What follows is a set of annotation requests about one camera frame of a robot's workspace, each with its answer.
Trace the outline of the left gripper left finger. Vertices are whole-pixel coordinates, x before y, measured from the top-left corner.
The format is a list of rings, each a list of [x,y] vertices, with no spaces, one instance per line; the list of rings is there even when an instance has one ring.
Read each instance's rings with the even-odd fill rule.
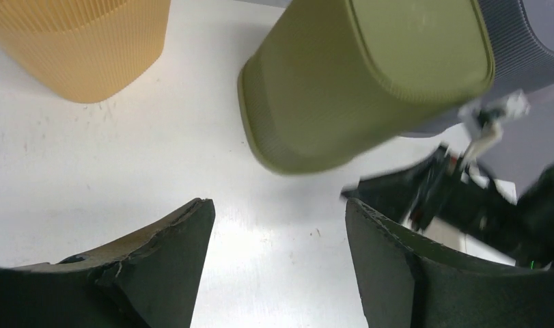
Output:
[[[189,327],[214,220],[196,198],[57,264],[0,267],[0,327]]]

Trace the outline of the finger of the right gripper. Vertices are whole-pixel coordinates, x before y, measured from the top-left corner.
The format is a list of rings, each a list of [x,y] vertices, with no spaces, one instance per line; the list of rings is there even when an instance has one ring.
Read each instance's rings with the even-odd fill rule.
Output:
[[[360,179],[344,187],[341,197],[355,198],[395,222],[403,222],[419,196],[428,188],[428,178],[439,165],[428,157],[412,166]]]

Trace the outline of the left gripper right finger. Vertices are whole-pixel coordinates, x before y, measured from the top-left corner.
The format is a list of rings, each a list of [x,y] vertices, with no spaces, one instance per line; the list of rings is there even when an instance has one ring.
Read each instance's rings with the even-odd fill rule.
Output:
[[[469,256],[356,199],[345,220],[370,327],[554,327],[554,270]]]

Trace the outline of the green mesh waste bin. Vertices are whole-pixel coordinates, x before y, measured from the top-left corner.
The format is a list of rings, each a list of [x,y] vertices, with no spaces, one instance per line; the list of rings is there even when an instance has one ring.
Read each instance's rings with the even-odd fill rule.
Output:
[[[238,99],[255,158],[310,174],[481,96],[494,75],[477,1],[293,1]]]

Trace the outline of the grey mesh waste bin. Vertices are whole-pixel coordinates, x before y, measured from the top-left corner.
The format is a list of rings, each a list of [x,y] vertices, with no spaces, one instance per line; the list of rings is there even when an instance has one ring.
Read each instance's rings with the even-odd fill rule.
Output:
[[[554,1],[481,1],[495,57],[489,103],[516,90],[531,102],[554,99]]]

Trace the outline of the yellow mesh waste bin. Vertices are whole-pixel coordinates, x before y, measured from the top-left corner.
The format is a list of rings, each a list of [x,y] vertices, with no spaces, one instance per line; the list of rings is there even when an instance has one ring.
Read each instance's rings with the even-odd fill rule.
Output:
[[[0,47],[56,95],[110,98],[163,52],[171,1],[0,1]]]

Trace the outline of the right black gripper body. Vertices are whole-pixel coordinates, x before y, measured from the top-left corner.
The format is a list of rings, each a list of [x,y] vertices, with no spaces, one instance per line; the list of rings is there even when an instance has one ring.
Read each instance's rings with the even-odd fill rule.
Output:
[[[554,163],[513,203],[490,173],[484,187],[464,178],[470,166],[447,148],[440,146],[429,157],[439,166],[411,210],[414,231],[438,218],[515,259],[518,267],[554,267]]]

